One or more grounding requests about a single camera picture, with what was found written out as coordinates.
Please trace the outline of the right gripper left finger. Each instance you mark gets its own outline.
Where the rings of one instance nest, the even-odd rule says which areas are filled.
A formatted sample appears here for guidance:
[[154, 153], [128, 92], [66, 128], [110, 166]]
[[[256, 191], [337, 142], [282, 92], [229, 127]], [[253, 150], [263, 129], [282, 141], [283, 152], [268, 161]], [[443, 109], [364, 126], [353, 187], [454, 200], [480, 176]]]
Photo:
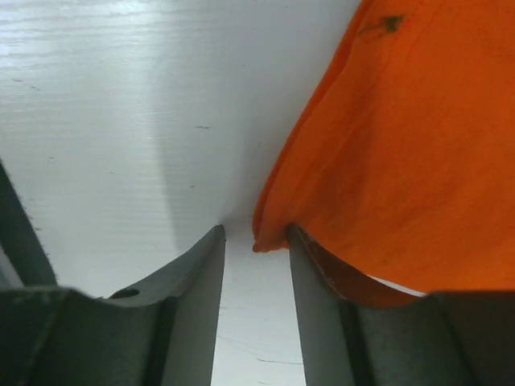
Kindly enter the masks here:
[[101, 299], [117, 313], [117, 346], [96, 385], [209, 385], [225, 267], [218, 224], [189, 250]]

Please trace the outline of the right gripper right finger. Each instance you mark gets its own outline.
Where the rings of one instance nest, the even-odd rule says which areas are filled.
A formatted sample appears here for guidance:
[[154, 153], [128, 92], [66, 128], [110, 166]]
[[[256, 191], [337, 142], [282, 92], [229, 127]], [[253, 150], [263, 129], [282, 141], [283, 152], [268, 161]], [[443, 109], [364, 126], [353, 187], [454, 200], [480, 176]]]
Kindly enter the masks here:
[[344, 263], [297, 225], [287, 238], [306, 383], [375, 385], [359, 308], [401, 306], [416, 296]]

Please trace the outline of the orange t shirt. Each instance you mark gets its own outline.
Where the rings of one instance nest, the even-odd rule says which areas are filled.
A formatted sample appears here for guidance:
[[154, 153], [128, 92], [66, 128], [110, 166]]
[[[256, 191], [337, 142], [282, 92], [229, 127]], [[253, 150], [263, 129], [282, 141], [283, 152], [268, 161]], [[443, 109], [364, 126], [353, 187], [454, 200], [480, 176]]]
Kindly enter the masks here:
[[514, 287], [514, 4], [363, 1], [253, 214], [420, 292]]

